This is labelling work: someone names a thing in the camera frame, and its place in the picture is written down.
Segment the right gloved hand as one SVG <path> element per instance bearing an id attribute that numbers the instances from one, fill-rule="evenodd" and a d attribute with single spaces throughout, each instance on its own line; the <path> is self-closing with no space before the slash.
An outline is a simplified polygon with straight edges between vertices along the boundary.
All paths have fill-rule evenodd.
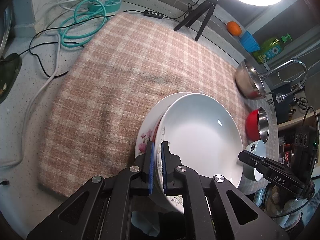
<path id="1" fill-rule="evenodd" d="M 306 226 L 319 206 L 319 192 L 311 200 L 288 197 L 279 187 L 267 185 L 254 195 L 254 203 L 284 230 L 289 231 L 298 224 Z"/>

